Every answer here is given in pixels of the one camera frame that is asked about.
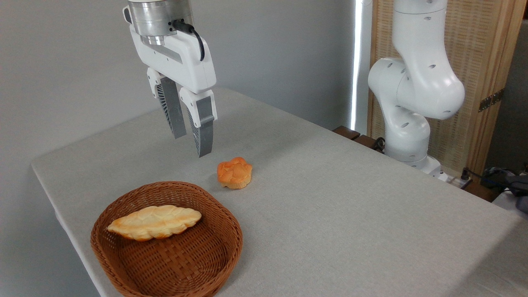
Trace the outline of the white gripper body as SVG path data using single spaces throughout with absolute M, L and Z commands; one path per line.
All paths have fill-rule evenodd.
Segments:
M 164 36 L 164 45 L 146 45 L 130 25 L 130 33 L 140 60 L 150 68 L 194 93 L 212 89 L 217 83 L 207 42 L 203 41 L 204 59 L 196 36 L 177 32 Z

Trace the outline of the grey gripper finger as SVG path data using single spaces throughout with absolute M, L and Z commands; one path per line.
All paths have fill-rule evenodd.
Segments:
M 151 92 L 160 102 L 174 138 L 183 137 L 186 135 L 186 128 L 177 83 L 150 67 L 147 69 L 147 77 Z
M 181 88 L 180 98 L 186 105 L 198 157 L 201 158 L 212 151 L 213 121 L 218 119 L 215 96 L 212 90 L 195 94 Z

